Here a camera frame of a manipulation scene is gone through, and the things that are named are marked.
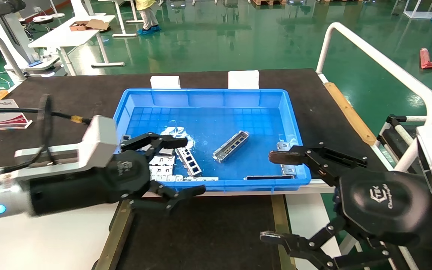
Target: black mat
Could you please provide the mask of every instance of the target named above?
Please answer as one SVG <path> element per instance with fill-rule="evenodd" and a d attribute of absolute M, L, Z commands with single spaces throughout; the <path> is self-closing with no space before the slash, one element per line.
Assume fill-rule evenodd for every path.
<path fill-rule="evenodd" d="M 181 85 L 187 88 L 228 87 L 227 72 L 171 75 L 180 76 Z M 150 88 L 150 77 L 100 75 L 29 78 L 9 98 L 15 99 L 20 107 L 37 107 L 41 95 L 50 93 L 55 101 L 54 108 L 59 111 L 86 117 L 95 114 L 112 117 L 122 92 L 128 88 Z M 335 150 L 367 156 L 370 169 L 384 170 L 377 156 L 360 140 L 313 70 L 262 70 L 259 87 L 289 92 L 305 145 L 317 145 L 323 141 Z M 58 128 L 54 132 L 53 145 L 77 143 L 85 130 L 84 126 L 67 120 L 55 119 L 55 124 Z M 0 166 L 13 164 L 15 150 L 38 145 L 34 125 L 27 130 L 0 131 Z M 175 219 L 168 227 L 163 224 L 166 220 L 154 217 L 142 219 L 141 223 L 145 225 L 138 227 L 137 232 L 132 232 L 128 238 L 129 244 L 120 268 L 279 269 L 275 249 L 257 240 L 260 230 L 274 229 L 268 196 L 202 198 L 194 202 L 197 204 L 180 209 L 179 219 Z"/>
<path fill-rule="evenodd" d="M 117 270 L 279 270 L 277 246 L 259 241 L 274 230 L 267 213 L 270 196 L 227 196 L 194 199 L 170 218 L 137 218 Z"/>

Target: metal rail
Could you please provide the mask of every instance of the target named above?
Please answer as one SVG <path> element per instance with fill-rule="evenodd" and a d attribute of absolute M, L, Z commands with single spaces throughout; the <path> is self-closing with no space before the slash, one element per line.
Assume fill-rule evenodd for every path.
<path fill-rule="evenodd" d="M 7 48 L 7 46 L 5 45 L 5 43 L 1 38 L 0 38 L 0 50 L 5 56 L 5 58 L 7 59 L 7 61 L 9 62 L 9 65 L 11 65 L 18 79 L 24 81 L 26 78 L 24 77 L 23 73 L 21 72 L 21 69 L 19 69 L 18 64 L 16 63 L 16 60 L 14 60 L 14 57 L 11 55 L 9 49 Z"/>
<path fill-rule="evenodd" d="M 353 33 L 346 26 L 340 22 L 333 22 L 329 25 L 326 35 L 324 36 L 324 42 L 322 44 L 321 54 L 319 55 L 318 66 L 316 68 L 317 74 L 323 73 L 324 60 L 326 59 L 326 54 L 328 52 L 329 41 L 331 41 L 331 35 L 333 30 L 336 29 L 343 36 L 349 39 L 352 43 L 358 46 L 362 51 L 364 51 L 369 57 L 375 60 L 379 65 L 386 69 L 391 75 L 402 82 L 409 90 L 413 91 L 415 94 L 421 97 L 426 106 L 427 119 L 425 125 L 432 124 L 432 90 L 425 86 L 422 82 L 418 81 L 409 74 L 406 70 L 402 69 L 391 59 L 387 58 L 384 54 L 376 50 L 369 43 L 364 41 L 357 34 Z M 396 171 L 406 171 L 410 165 L 413 163 L 417 156 L 417 141 L 414 140 L 409 146 L 408 150 L 403 154 L 399 162 L 396 164 L 394 170 Z"/>

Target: white desk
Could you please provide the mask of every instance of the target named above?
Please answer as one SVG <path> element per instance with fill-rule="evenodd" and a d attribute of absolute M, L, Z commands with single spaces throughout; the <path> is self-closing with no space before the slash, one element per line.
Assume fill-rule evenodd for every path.
<path fill-rule="evenodd" d="M 118 204 L 0 219 L 0 270 L 90 270 Z"/>
<path fill-rule="evenodd" d="M 86 30 L 86 31 L 71 31 L 69 26 L 76 21 L 88 21 L 91 19 L 98 19 L 104 22 L 111 22 L 114 20 L 114 15 L 96 15 L 96 16 L 88 16 L 88 17 L 73 17 L 67 20 L 65 23 L 53 29 L 53 31 L 45 34 L 44 36 L 38 38 L 37 40 L 29 43 L 30 48 L 58 48 L 61 53 L 61 58 L 65 62 L 65 66 L 67 67 L 67 71 L 70 75 L 76 75 L 74 67 L 71 63 L 71 60 L 68 57 L 68 54 L 65 51 L 65 47 L 77 47 L 86 42 L 88 42 L 93 36 L 96 35 L 99 47 L 101 49 L 101 53 L 103 54 L 104 63 L 93 63 L 92 67 L 103 67 L 103 66 L 124 66 L 125 63 L 117 62 L 110 63 L 108 60 L 108 56 L 106 55 L 106 51 L 104 50 L 103 40 L 101 39 L 101 34 L 99 34 L 99 30 Z"/>
<path fill-rule="evenodd" d="M 120 9 L 120 4 L 119 2 L 125 2 L 127 0 L 98 0 L 99 2 L 114 2 L 114 6 L 116 7 L 116 14 L 118 16 L 118 21 L 120 22 L 120 26 L 121 26 L 121 32 L 122 34 L 113 34 L 114 38 L 118 38 L 118 37 L 123 37 L 123 36 L 137 36 L 137 33 L 134 34 L 128 34 L 126 33 L 126 29 L 125 29 L 125 22 L 123 21 L 123 17 L 121 15 L 121 9 Z M 136 15 L 136 7 L 134 6 L 134 1 L 130 0 L 129 1 L 131 3 L 131 10 L 132 10 L 132 15 L 134 17 L 134 20 L 128 20 L 126 21 L 127 23 L 142 23 L 143 20 L 138 20 L 138 17 Z"/>

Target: white frame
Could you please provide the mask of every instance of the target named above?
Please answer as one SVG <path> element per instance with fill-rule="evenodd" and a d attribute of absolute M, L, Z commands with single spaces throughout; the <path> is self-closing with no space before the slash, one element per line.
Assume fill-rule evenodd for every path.
<path fill-rule="evenodd" d="M 393 75 L 396 79 L 402 82 L 405 86 L 409 88 L 409 90 L 413 91 L 415 94 L 421 97 L 426 106 L 427 118 L 425 121 L 425 125 L 432 124 L 432 90 L 425 86 L 422 82 L 418 81 L 409 74 L 406 70 L 402 69 L 396 63 L 394 63 L 391 59 L 387 58 L 384 54 L 376 50 L 369 43 L 364 41 L 357 34 L 353 33 L 346 26 L 341 24 L 340 22 L 333 22 L 329 25 L 326 35 L 324 36 L 324 41 L 322 44 L 321 54 L 319 55 L 318 66 L 316 68 L 316 73 L 319 75 L 323 75 L 323 67 L 324 60 L 326 59 L 326 54 L 329 48 L 329 42 L 331 41 L 331 36 L 333 34 L 333 30 L 336 29 L 338 32 L 343 34 L 347 39 L 349 39 L 352 43 L 354 43 L 358 48 L 364 51 L 369 57 L 375 60 L 380 66 L 386 69 L 391 75 Z M 403 154 L 399 162 L 397 163 L 394 170 L 396 171 L 406 171 L 409 166 L 413 163 L 417 153 L 417 144 L 416 140 L 411 143 L 408 150 Z"/>

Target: metal part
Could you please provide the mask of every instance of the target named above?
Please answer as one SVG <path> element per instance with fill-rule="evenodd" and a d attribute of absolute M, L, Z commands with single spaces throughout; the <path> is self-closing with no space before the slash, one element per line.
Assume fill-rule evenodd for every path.
<path fill-rule="evenodd" d="M 185 177 L 184 181 L 218 181 L 219 177 Z"/>
<path fill-rule="evenodd" d="M 130 139 L 131 139 L 131 136 L 129 136 L 129 135 L 122 135 L 121 136 L 121 142 L 125 142 L 125 141 L 130 140 Z"/>
<path fill-rule="evenodd" d="M 173 166 L 149 166 L 152 176 L 171 176 L 173 175 Z"/>
<path fill-rule="evenodd" d="M 289 151 L 291 149 L 290 144 L 287 142 L 278 142 L 276 147 L 279 151 Z"/>
<path fill-rule="evenodd" d="M 176 175 L 152 175 L 151 180 L 158 182 L 180 182 L 183 181 L 183 176 L 180 174 Z"/>
<path fill-rule="evenodd" d="M 149 161 L 149 166 L 174 166 L 175 160 L 174 156 L 154 156 Z"/>
<path fill-rule="evenodd" d="M 186 168 L 189 176 L 195 177 L 203 172 L 189 149 L 185 147 L 176 148 L 176 154 Z"/>
<path fill-rule="evenodd" d="M 248 138 L 249 133 L 240 130 L 213 153 L 213 159 L 219 163 L 223 162 L 239 149 L 241 145 L 245 144 Z"/>
<path fill-rule="evenodd" d="M 295 176 L 296 175 L 296 166 L 294 165 L 281 165 L 281 171 L 285 176 Z"/>
<path fill-rule="evenodd" d="M 291 146 L 287 142 L 278 142 L 276 144 L 276 147 L 278 151 L 289 151 L 291 149 Z M 281 164 L 281 172 L 283 172 L 283 175 L 285 176 L 295 176 L 296 175 L 296 166 L 294 165 L 285 165 Z"/>
<path fill-rule="evenodd" d="M 276 180 L 276 179 L 294 179 L 294 175 L 249 175 L 245 180 Z"/>
<path fill-rule="evenodd" d="M 146 145 L 145 147 L 141 147 L 140 149 L 138 149 L 138 151 L 146 152 L 146 150 L 148 150 L 148 149 L 149 149 L 149 145 Z M 174 155 L 174 149 L 161 148 L 161 150 L 159 151 L 159 154 L 172 156 L 172 155 Z"/>

